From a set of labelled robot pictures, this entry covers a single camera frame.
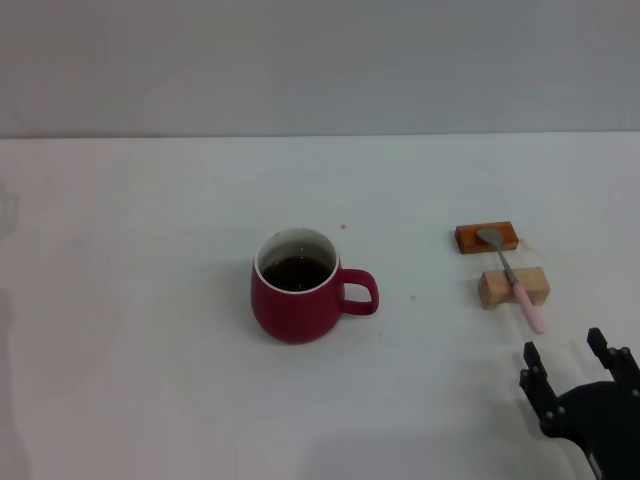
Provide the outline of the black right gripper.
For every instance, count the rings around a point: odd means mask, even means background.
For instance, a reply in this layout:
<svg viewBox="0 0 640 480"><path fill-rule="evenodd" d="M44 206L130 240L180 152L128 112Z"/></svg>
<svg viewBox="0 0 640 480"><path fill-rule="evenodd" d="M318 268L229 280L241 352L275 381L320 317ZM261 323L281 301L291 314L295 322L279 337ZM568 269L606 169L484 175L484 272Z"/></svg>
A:
<svg viewBox="0 0 640 480"><path fill-rule="evenodd" d="M519 386L546 436L561 436L584 453L597 479L639 478L639 367L628 347L609 347L599 328L587 343L614 382L578 386L558 397L533 342L526 342Z"/></svg>

